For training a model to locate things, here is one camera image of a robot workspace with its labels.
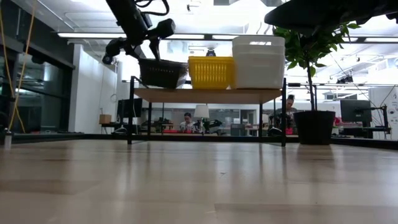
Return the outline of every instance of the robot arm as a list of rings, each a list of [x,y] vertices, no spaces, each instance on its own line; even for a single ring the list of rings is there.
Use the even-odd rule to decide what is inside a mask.
[[[141,12],[137,8],[146,7],[152,1],[148,0],[145,5],[140,6],[137,3],[142,2],[142,0],[106,0],[117,20],[117,25],[122,28],[127,38],[114,39],[106,46],[105,56],[103,57],[105,64],[111,64],[113,57],[120,54],[120,49],[124,49],[126,55],[139,59],[134,49],[140,46],[144,40],[150,40],[149,47],[156,60],[160,60],[159,42],[161,39],[174,34],[175,24],[172,19],[166,19],[160,21],[155,29],[149,30],[152,26],[149,14],[165,16],[169,13],[167,0],[162,0],[166,8],[165,13]]]

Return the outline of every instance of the yellow basket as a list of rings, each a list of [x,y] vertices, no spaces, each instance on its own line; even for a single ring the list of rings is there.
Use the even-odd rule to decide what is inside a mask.
[[[232,57],[189,57],[189,75],[194,89],[225,90],[235,88],[235,65]]]

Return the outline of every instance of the wooden shelf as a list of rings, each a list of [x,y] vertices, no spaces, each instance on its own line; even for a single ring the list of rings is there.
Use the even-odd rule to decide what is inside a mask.
[[[281,96],[282,91],[136,88],[134,94],[152,103],[260,104]]]

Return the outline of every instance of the black basket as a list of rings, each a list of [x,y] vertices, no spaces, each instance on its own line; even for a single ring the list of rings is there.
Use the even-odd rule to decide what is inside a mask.
[[[175,89],[185,83],[188,64],[168,60],[140,59],[141,80],[145,85]]]

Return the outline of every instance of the white lamp shade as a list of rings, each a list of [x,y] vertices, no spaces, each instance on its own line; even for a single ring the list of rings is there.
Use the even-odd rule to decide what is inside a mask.
[[[197,105],[193,116],[195,118],[210,118],[209,107],[207,105]]]

